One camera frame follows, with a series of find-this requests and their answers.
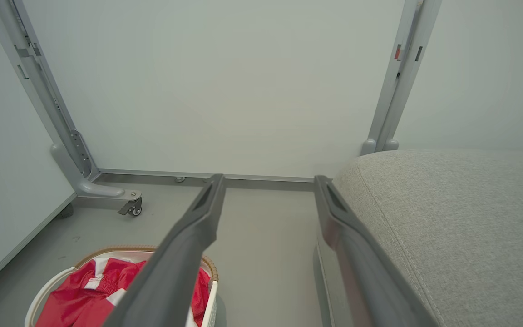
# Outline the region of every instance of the gray upholstery fabric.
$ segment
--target gray upholstery fabric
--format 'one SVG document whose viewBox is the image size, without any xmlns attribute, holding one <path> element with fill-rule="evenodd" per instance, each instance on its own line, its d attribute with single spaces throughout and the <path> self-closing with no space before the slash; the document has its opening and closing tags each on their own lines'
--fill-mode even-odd
<svg viewBox="0 0 523 327">
<path fill-rule="evenodd" d="M 334 183 L 442 326 L 523 326 L 523 153 L 388 151 Z"/>
</svg>

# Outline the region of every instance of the red and white garment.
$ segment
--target red and white garment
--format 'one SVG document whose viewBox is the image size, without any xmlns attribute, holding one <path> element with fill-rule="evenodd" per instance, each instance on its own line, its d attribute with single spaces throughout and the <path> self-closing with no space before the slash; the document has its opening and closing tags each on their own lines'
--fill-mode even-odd
<svg viewBox="0 0 523 327">
<path fill-rule="evenodd" d="M 100 327 L 146 262 L 132 263 L 116 258 L 92 259 L 50 293 L 36 327 Z M 205 309 L 201 312 L 201 308 L 205 308 L 209 300 L 208 283 L 209 275 L 199 269 L 189 310 L 189 315 L 195 316 L 195 323 L 199 327 L 205 313 Z M 207 296 L 203 295 L 203 285 Z"/>
</svg>

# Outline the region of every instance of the whiteboard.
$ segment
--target whiteboard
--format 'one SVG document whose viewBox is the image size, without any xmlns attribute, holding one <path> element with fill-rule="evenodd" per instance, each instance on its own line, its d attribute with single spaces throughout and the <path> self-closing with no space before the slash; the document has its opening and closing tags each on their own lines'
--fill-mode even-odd
<svg viewBox="0 0 523 327">
<path fill-rule="evenodd" d="M 404 0 L 23 0 L 100 170 L 334 176 Z"/>
<path fill-rule="evenodd" d="M 0 44 L 0 269 L 74 193 L 50 155 L 51 145 Z"/>
<path fill-rule="evenodd" d="M 523 1 L 444 0 L 395 139 L 523 150 Z"/>
</svg>

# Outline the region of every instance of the gray floor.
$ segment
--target gray floor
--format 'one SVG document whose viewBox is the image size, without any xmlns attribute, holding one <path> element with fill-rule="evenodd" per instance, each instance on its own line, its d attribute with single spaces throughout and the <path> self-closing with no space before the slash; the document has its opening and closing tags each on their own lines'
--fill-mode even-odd
<svg viewBox="0 0 523 327">
<path fill-rule="evenodd" d="M 118 203 L 76 199 L 74 215 L 54 219 L 0 273 L 0 327 L 23 326 L 36 292 L 98 248 L 158 245 L 201 190 L 200 179 L 107 176 L 99 183 L 143 191 L 143 213 Z M 206 250 L 219 271 L 218 327 L 321 327 L 317 213 L 309 184 L 229 181 L 217 241 Z"/>
</svg>

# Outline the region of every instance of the laundry basket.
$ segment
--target laundry basket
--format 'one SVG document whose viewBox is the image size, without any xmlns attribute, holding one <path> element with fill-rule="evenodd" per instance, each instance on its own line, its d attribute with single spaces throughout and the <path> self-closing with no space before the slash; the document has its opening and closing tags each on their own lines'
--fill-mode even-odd
<svg viewBox="0 0 523 327">
<path fill-rule="evenodd" d="M 74 267 L 70 267 L 54 276 L 50 279 L 44 287 L 39 290 L 38 294 L 35 296 L 34 300 L 31 302 L 31 306 L 27 311 L 25 316 L 25 327 L 35 327 L 35 323 L 41 314 L 43 309 L 42 303 L 44 303 L 50 292 L 56 289 L 60 283 L 62 283 L 71 273 L 74 273 L 77 269 L 85 265 L 92 259 L 96 258 L 116 258 L 122 259 L 125 261 L 130 261 L 133 263 L 139 263 L 141 261 L 147 260 L 151 257 L 153 252 L 157 249 L 156 246 L 116 246 L 103 248 L 98 250 L 89 256 L 82 259 Z M 212 260 L 206 256 L 201 258 L 201 268 L 209 275 L 209 301 L 207 302 L 207 307 L 205 308 L 205 315 L 203 317 L 202 327 L 213 327 L 215 325 L 215 315 L 217 313 L 217 283 L 218 283 L 218 274 L 215 265 Z"/>
</svg>

